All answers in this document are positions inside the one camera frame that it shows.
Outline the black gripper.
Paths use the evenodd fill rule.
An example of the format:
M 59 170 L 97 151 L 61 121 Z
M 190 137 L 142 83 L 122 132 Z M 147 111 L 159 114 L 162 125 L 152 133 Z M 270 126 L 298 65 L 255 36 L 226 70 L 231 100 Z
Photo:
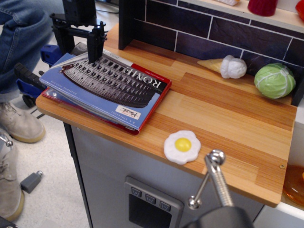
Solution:
M 52 13 L 53 32 L 62 54 L 71 51 L 74 37 L 87 37 L 89 63 L 98 60 L 103 54 L 106 33 L 105 23 L 98 20 L 94 0 L 64 0 L 63 13 Z

